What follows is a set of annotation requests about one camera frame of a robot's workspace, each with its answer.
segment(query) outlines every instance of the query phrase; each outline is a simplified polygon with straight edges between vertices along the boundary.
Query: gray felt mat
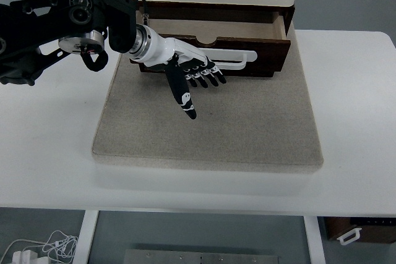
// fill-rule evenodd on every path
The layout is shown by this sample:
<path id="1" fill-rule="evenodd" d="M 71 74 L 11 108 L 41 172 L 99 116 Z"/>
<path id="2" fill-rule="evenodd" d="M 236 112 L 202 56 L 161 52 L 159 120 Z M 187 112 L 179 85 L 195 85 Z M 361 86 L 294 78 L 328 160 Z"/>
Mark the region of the gray felt mat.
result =
<path id="1" fill-rule="evenodd" d="M 294 28 L 271 79 L 228 77 L 190 88 L 197 119 L 176 104 L 163 74 L 121 56 L 93 142 L 100 163 L 161 168 L 306 172 L 323 158 Z"/>

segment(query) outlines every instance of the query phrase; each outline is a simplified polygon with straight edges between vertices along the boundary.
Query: drawer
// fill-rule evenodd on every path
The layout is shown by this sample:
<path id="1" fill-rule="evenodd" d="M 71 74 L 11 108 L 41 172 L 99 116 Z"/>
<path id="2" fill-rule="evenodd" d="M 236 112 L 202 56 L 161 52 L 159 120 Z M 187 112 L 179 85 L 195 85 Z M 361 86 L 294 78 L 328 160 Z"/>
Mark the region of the drawer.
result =
<path id="1" fill-rule="evenodd" d="M 234 6 L 148 2 L 150 27 L 163 37 L 175 37 L 198 48 L 254 51 L 257 59 L 225 75 L 272 77 L 281 71 L 290 48 L 286 34 L 294 7 Z M 142 11 L 137 14 L 142 22 Z M 225 56 L 207 55 L 214 62 L 241 63 Z M 142 64 L 142 72 L 151 72 Z"/>
<path id="2" fill-rule="evenodd" d="M 346 243 L 356 241 L 392 244 L 396 242 L 396 218 L 327 217 L 324 218 L 324 222 L 327 238 L 331 241 L 336 241 L 343 236 Z"/>

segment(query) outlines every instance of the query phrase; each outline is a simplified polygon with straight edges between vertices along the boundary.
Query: robotic arm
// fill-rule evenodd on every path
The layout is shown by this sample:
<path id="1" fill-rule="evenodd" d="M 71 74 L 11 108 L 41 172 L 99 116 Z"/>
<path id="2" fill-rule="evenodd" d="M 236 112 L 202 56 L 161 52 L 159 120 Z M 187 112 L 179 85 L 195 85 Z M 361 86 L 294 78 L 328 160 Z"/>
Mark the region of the robotic arm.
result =
<path id="1" fill-rule="evenodd" d="M 162 38 L 146 25 L 136 24 L 138 0 L 22 0 L 0 4 L 0 82 L 34 85 L 49 66 L 69 54 L 79 54 L 92 71 L 107 62 L 105 39 L 110 48 L 152 70 L 164 70 L 172 94 L 191 119 L 196 118 L 187 80 L 204 87 L 207 78 L 218 86 L 226 83 L 205 53 L 175 38 Z M 47 14 L 35 9 L 49 7 Z M 59 40 L 49 55 L 40 45 Z M 91 55 L 98 54 L 95 61 Z"/>

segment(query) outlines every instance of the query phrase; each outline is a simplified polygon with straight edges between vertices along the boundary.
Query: white drawer handle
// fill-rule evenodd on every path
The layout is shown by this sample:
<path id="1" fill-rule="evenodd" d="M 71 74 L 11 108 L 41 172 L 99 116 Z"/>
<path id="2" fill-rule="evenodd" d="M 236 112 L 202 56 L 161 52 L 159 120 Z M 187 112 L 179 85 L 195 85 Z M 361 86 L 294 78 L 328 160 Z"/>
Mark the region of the white drawer handle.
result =
<path id="1" fill-rule="evenodd" d="M 246 51 L 242 49 L 208 49 L 201 48 L 209 57 L 216 63 L 216 66 L 220 69 L 229 70 L 241 70 L 244 69 L 247 62 L 253 62 L 257 59 L 257 53 L 255 51 Z"/>
<path id="2" fill-rule="evenodd" d="M 241 62 L 215 62 L 220 69 L 241 70 L 244 69 L 248 61 L 247 54 L 243 54 Z"/>
<path id="3" fill-rule="evenodd" d="M 339 238 L 337 238 L 338 241 L 340 241 L 341 245 L 347 245 L 350 244 L 351 242 L 357 241 L 360 238 L 360 231 L 361 228 L 354 228 L 351 231 L 345 233 L 344 235 L 341 235 Z M 355 234 L 354 237 L 351 239 L 348 239 L 347 241 L 344 241 L 347 237 Z"/>

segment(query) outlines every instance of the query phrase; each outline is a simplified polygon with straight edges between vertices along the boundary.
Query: metal plate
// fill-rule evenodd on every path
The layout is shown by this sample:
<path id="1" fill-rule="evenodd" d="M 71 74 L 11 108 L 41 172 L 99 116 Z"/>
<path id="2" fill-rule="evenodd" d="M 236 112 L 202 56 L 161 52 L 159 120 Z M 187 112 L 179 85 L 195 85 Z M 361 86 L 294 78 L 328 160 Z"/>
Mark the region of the metal plate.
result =
<path id="1" fill-rule="evenodd" d="M 169 250 L 126 250 L 124 264 L 278 264 L 278 257 Z"/>

